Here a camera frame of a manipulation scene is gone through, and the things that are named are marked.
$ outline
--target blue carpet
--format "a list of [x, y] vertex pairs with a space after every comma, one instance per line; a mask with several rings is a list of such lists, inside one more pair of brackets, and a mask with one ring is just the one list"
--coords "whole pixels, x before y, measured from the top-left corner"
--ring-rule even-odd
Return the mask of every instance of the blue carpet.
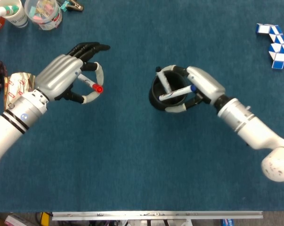
[[269, 37], [255, 34], [256, 23], [284, 32], [284, 0], [81, 3], [56, 30], [0, 31], [10, 74], [37, 75], [79, 42], [111, 46], [93, 58], [105, 73], [100, 98], [49, 103], [2, 158], [0, 211], [284, 210], [284, 183], [261, 172], [268, 150], [247, 147], [209, 105], [168, 114], [148, 101], [156, 66], [193, 65], [284, 137], [284, 70], [271, 69]]

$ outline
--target silver robotic hand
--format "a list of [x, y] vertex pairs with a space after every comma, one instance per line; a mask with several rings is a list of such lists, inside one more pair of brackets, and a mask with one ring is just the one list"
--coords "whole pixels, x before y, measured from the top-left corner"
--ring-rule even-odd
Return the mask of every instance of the silver robotic hand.
[[[24, 93], [0, 116], [0, 159], [3, 154], [47, 111], [48, 101], [65, 98], [85, 104], [102, 92], [103, 71], [97, 62], [88, 62], [97, 52], [110, 47], [98, 42], [80, 43], [67, 55], [56, 57], [35, 79], [35, 90]], [[82, 71], [95, 71], [97, 83]], [[95, 91], [87, 96], [71, 91], [75, 79]]]
[[[182, 112], [186, 109], [205, 102], [217, 109], [217, 115], [222, 118], [250, 147], [253, 149], [271, 149], [272, 152], [262, 161], [262, 171], [269, 179], [277, 182], [284, 181], [284, 139], [279, 137], [258, 117], [243, 106], [238, 99], [225, 95], [225, 88], [212, 76], [196, 67], [181, 68], [168, 66], [163, 71], [173, 71], [182, 77], [187, 77], [195, 86], [195, 97], [178, 106], [165, 108], [168, 112]], [[173, 90], [159, 96], [167, 99], [182, 92]]]

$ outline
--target robotic hand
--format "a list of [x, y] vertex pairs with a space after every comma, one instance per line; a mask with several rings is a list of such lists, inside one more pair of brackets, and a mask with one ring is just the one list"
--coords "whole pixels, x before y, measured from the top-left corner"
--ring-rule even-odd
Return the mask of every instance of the robotic hand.
[[[24, 93], [0, 116], [0, 159], [46, 111], [48, 101], [65, 98], [89, 103], [103, 91], [102, 67], [88, 62], [96, 53], [110, 47], [98, 42], [80, 43], [67, 55], [56, 57], [35, 79], [35, 90]], [[95, 71], [97, 83], [85, 77], [82, 71]], [[71, 91], [75, 79], [85, 82], [94, 92], [81, 96]]]
[[[173, 89], [171, 93], [163, 95], [162, 91], [160, 91], [155, 96], [155, 86], [157, 86], [157, 79], [155, 79], [149, 93], [150, 102], [155, 108], [179, 113], [202, 101], [214, 106], [218, 117], [222, 118], [250, 147], [253, 149], [268, 148], [272, 150], [261, 163], [263, 173], [273, 181], [284, 181], [284, 139], [279, 137], [250, 112], [249, 107], [243, 106], [236, 98], [227, 97], [225, 88], [207, 72], [199, 68], [191, 66], [181, 68], [171, 65], [162, 69], [162, 72], [165, 73], [171, 88], [174, 86], [174, 83], [171, 83], [172, 74], [178, 75], [180, 77], [179, 81], [184, 77], [188, 78], [192, 85], [183, 87], [182, 82], [175, 80], [175, 82], [181, 84], [178, 87], [180, 89]], [[173, 102], [169, 103], [170, 105], [168, 106], [164, 105], [166, 100], [179, 98], [188, 92], [194, 92], [195, 97], [183, 104], [184, 99], [181, 98], [177, 100], [177, 104]]]

